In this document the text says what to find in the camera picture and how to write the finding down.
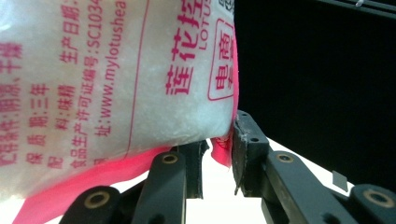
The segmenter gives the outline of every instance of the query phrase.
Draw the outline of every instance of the black background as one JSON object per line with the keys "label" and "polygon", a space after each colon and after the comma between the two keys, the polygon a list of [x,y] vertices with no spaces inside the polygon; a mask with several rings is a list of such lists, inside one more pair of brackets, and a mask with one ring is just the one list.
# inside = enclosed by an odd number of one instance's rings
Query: black background
{"label": "black background", "polygon": [[266,135],[396,191],[396,20],[317,1],[235,1],[240,102]]}

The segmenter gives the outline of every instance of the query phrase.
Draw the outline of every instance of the plastic bag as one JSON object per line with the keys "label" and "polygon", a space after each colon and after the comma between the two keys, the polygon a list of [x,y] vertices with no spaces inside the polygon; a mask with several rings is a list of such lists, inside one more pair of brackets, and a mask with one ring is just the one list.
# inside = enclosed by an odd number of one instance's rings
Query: plastic bag
{"label": "plastic bag", "polygon": [[227,136],[233,43],[233,1],[0,0],[0,204]]}

